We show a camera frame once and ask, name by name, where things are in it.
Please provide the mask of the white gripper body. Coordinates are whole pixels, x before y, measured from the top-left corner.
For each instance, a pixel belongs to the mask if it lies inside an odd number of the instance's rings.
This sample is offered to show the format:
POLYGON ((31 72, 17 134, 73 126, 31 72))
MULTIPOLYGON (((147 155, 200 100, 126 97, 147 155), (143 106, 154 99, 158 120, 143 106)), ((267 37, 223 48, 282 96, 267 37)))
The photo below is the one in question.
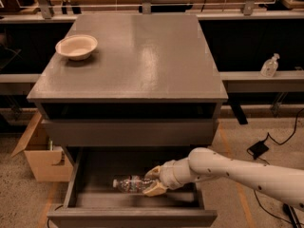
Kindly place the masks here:
POLYGON ((160 181, 170 190, 176 190, 182 187, 174 174, 175 161, 167 161, 160 167, 160 181))

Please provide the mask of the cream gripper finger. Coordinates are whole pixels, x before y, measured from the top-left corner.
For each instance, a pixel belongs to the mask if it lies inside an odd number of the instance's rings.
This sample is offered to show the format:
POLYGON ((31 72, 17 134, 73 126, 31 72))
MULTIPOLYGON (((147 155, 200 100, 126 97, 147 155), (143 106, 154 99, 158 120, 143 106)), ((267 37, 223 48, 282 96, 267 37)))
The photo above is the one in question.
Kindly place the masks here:
POLYGON ((142 193, 148 197, 155 197, 164 194, 167 188, 158 180, 155 180, 150 186, 145 188, 142 193))
POLYGON ((155 180, 158 179, 160 177, 160 173, 161 173, 161 167, 155 166, 154 168, 152 168, 151 170, 149 170, 144 177, 146 179, 151 179, 151 180, 155 180))

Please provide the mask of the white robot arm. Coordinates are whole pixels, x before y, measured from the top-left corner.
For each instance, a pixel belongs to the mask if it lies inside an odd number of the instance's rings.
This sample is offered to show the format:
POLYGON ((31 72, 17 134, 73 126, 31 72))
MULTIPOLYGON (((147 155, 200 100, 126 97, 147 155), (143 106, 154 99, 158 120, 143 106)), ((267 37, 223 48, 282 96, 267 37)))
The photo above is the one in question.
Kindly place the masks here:
POLYGON ((142 192, 155 197, 187 183, 227 178, 300 211, 304 210, 304 171, 270 164, 229 159, 204 147, 186 158, 167 161, 145 174, 152 184, 142 192))

